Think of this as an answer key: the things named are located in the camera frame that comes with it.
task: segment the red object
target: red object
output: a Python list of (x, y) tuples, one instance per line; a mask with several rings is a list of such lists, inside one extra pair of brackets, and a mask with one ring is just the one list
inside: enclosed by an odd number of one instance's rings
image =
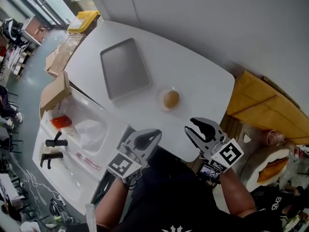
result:
[(304, 151), (302, 151), (299, 147), (296, 147), (295, 149), (294, 149), (294, 156), (297, 156), (298, 155), (298, 158), (305, 158), (305, 152)]
[(53, 126), (55, 126), (57, 129), (68, 127), (72, 124), (72, 120), (66, 115), (52, 118), (50, 122), (52, 122)]
[(5, 52), (6, 52), (6, 48), (5, 48), (5, 46), (1, 46), (1, 50), (0, 50), (0, 57), (3, 57), (3, 56), (4, 56), (4, 54), (5, 54)]

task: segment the faucet handle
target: faucet handle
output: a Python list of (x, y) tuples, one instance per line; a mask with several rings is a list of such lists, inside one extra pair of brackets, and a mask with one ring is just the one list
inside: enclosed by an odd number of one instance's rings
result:
[(59, 130), (55, 136), (54, 142), (56, 142), (61, 135), (62, 135), (62, 132)]

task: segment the black faucet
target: black faucet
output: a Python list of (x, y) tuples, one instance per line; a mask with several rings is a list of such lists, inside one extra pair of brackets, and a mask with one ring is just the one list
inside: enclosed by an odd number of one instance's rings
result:
[(56, 147), (56, 146), (67, 146), (68, 145), (68, 141), (66, 139), (64, 140), (58, 140), (58, 138), (61, 136), (61, 131), (58, 131), (58, 133), (56, 134), (56, 137), (54, 140), (49, 140), (47, 139), (45, 141), (45, 145), (47, 147)]
[[(54, 140), (47, 139), (45, 141), (45, 145), (47, 147), (67, 146), (68, 141), (66, 139), (65, 140), (58, 140), (58, 138), (61, 136), (61, 134), (62, 134), (61, 131), (58, 131), (55, 139)], [(50, 166), (51, 159), (58, 159), (58, 158), (63, 158), (63, 153), (61, 151), (56, 152), (56, 153), (43, 153), (42, 156), (41, 156), (40, 167), (42, 168), (43, 162), (45, 160), (48, 160), (47, 161), (47, 168), (51, 169), (51, 166)]]
[(42, 156), (41, 156), (40, 167), (42, 168), (43, 167), (43, 162), (45, 160), (48, 160), (47, 161), (47, 169), (51, 169), (51, 166), (50, 166), (51, 159), (58, 159), (58, 158), (63, 158), (63, 153), (62, 152), (43, 153)]

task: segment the person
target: person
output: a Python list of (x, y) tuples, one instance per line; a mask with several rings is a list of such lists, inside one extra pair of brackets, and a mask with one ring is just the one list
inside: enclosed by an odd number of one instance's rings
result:
[[(217, 208), (207, 184), (162, 150), (155, 153), (148, 162), (150, 167), (143, 170), (121, 223), (128, 188), (115, 179), (95, 210), (98, 232), (282, 231), (278, 216), (256, 211), (253, 198), (232, 169), (220, 174), (230, 212), (227, 214)], [(86, 224), (78, 225), (74, 231), (88, 228)]]
[(14, 129), (14, 123), (11, 119), (5, 119), (0, 116), (0, 124), (6, 129), (9, 129), (9, 130)]
[(23, 122), (21, 113), (17, 112), (17, 109), (11, 107), (8, 98), (7, 89), (0, 85), (0, 116), (2, 118), (11, 117), (20, 123)]
[(258, 209), (292, 219), (309, 208), (309, 190), (301, 186), (286, 185), (283, 190), (273, 186), (260, 186), (252, 193)]

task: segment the desk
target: desk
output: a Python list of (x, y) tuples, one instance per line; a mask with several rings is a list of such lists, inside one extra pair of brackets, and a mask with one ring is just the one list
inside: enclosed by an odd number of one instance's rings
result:
[[(138, 45), (152, 86), (112, 102), (104, 82), (100, 53), (129, 38), (134, 38)], [(111, 21), (103, 21), (86, 37), (69, 60), (66, 72), (80, 90), (135, 130), (162, 130), (159, 145), (187, 162), (194, 161), (199, 150), (185, 135), (184, 126), (192, 125), (192, 117), (220, 123), (235, 81), (218, 65), (179, 44)], [(164, 112), (158, 105), (156, 97), (164, 86), (176, 87), (182, 94), (181, 104), (174, 111)]]
[(47, 31), (35, 16), (27, 19), (21, 28), (22, 35), (36, 45), (41, 45)]

